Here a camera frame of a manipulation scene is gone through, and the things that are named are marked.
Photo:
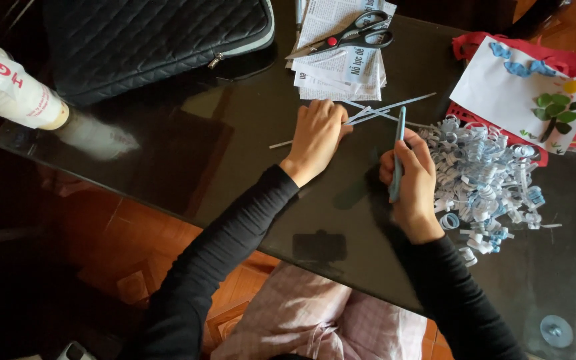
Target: black table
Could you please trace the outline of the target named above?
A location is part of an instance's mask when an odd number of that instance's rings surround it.
[[[122,128],[124,133],[118,136],[115,129],[110,140],[100,130],[97,137],[80,141],[79,147],[103,149],[96,153],[105,160],[93,159],[54,133],[12,122],[0,129],[0,147],[206,226],[264,169],[288,155],[289,147],[268,146],[292,139],[297,108],[307,103],[299,100],[294,75],[282,60],[295,41],[294,4],[276,1],[273,6],[276,47],[219,65],[226,72],[247,67],[244,72],[258,74],[215,86],[188,80],[196,72],[76,111],[74,117],[89,126]],[[378,108],[437,92],[410,104],[408,119],[439,121],[463,71],[451,52],[451,39],[462,31],[400,16],[391,29],[395,42],[383,50],[388,86],[382,102],[366,104]],[[395,130],[395,122],[381,118],[356,126],[328,169],[278,217],[259,250],[422,313],[364,196],[364,173],[377,152],[391,148]],[[127,134],[140,148],[109,159],[127,149],[121,145],[130,143]],[[526,351],[544,359],[576,359],[576,153],[551,156],[533,179],[547,201],[540,208],[544,223],[563,227],[509,226],[515,239],[505,241],[499,254],[479,256],[471,271]],[[456,239],[455,231],[450,235]],[[571,324],[571,346],[555,348],[542,338],[540,321],[546,315]]]

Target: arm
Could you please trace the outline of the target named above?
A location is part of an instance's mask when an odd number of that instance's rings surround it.
[[[196,359],[204,322],[219,283],[251,255],[273,218],[330,162],[341,137],[346,110],[315,100],[299,110],[290,155],[268,168],[184,250],[150,299],[137,337],[119,359]]]
[[[428,146],[409,129],[404,139],[412,150],[403,141],[394,150],[404,166],[400,199],[393,205],[399,226],[389,224],[382,229],[417,298],[434,317],[456,360],[526,359],[435,217],[435,164]],[[392,181],[392,157],[392,151],[381,157],[380,180],[386,184]]]

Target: person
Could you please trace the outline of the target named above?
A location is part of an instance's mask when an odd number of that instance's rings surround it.
[[[119,359],[199,358],[212,294],[257,248],[299,188],[324,171],[352,132],[347,120],[346,110],[330,100],[300,107],[288,157],[264,171],[179,255]],[[400,198],[392,205],[396,224],[382,221],[380,228],[426,314],[456,360],[526,359],[435,217],[428,146],[409,129],[404,140],[410,148],[397,141],[380,160],[384,184],[392,181],[395,154],[404,167]],[[212,358],[418,360],[425,325],[420,315],[281,263]]]

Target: pile of paper curls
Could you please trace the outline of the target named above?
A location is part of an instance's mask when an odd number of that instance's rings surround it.
[[[460,219],[470,224],[468,246],[482,254],[499,252],[501,242],[514,238],[496,220],[507,214],[513,223],[525,222],[529,229],[556,227],[541,225],[537,209],[544,205],[539,186],[531,186],[532,146],[508,147],[508,136],[500,129],[471,122],[460,127],[460,120],[449,115],[437,126],[421,129],[436,164],[435,212],[457,211],[441,217],[444,229],[455,229]],[[460,249],[467,266],[477,259],[469,248]]]

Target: blue pen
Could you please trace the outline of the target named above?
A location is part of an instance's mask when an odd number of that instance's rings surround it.
[[[399,111],[399,123],[397,124],[397,135],[395,140],[404,140],[404,129],[406,128],[406,107],[402,106]],[[404,171],[401,166],[401,160],[395,154],[395,170],[392,172],[392,183],[388,192],[390,193],[390,202],[395,202],[399,200],[399,184],[401,182],[401,176],[403,176]]]

